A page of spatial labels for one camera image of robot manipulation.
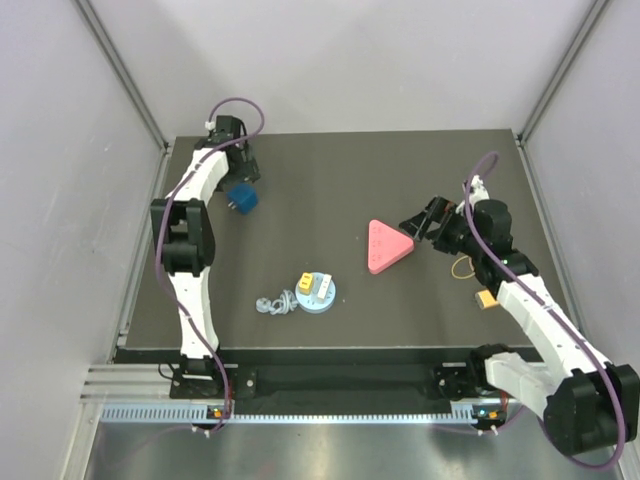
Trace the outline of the pink triangular power strip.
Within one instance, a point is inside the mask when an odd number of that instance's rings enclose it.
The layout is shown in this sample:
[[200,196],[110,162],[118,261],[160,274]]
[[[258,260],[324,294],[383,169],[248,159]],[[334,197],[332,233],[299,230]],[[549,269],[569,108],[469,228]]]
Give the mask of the pink triangular power strip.
[[415,242],[408,235],[373,219],[368,224],[367,267],[377,275],[414,250]]

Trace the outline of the light blue round socket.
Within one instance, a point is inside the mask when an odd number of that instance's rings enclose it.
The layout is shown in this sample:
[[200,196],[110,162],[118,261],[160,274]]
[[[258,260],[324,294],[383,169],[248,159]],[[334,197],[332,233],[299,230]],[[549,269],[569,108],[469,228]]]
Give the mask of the light blue round socket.
[[311,290],[304,293],[300,284],[295,287],[295,298],[298,307],[311,314],[321,314],[328,311],[337,295],[337,288],[333,277],[322,272],[311,272]]

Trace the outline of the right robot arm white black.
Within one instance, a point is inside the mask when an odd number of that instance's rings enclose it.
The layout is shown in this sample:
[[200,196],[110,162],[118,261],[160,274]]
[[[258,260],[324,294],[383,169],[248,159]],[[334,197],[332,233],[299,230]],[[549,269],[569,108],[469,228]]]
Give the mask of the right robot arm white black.
[[470,257],[474,275],[508,312],[543,360],[533,367],[510,347],[483,345],[469,357],[466,380],[476,394],[502,390],[532,411],[565,456],[621,448],[636,439],[639,376],[589,344],[553,300],[538,269],[513,246],[512,217],[499,200],[465,210],[433,198],[399,228],[437,251]]

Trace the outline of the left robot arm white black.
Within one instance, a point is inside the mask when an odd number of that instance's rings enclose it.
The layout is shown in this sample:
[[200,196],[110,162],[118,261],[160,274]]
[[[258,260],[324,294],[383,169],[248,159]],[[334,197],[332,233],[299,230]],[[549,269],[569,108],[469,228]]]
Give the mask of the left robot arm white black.
[[159,283],[176,302],[181,347],[173,374],[173,398],[231,398],[229,378],[218,356],[209,279],[216,242],[208,204],[216,192],[229,207],[247,214],[258,204],[252,184],[260,178],[245,123],[219,115],[206,123],[177,186],[152,201],[150,215]]

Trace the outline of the yellow plug adapter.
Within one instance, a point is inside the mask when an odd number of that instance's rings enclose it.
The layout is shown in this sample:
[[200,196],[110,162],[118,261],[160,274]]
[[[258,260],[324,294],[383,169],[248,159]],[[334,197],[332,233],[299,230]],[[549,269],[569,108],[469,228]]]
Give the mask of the yellow plug adapter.
[[310,295],[314,285],[314,274],[312,272],[304,272],[297,283],[297,289],[302,295]]

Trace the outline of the white square charger plug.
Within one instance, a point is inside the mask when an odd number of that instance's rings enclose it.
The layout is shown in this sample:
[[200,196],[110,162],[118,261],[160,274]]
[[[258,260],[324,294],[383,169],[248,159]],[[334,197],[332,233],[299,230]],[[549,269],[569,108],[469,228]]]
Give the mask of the white square charger plug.
[[320,303],[323,303],[329,293],[332,282],[332,276],[330,274],[322,273],[316,277],[317,290],[315,292],[316,298]]

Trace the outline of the blue cube plug adapter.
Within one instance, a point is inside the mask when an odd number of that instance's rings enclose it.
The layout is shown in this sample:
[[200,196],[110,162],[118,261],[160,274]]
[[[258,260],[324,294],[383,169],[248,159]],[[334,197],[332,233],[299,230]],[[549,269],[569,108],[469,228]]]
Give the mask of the blue cube plug adapter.
[[249,214],[258,204],[255,188],[248,183],[233,186],[227,193],[228,207],[242,215]]

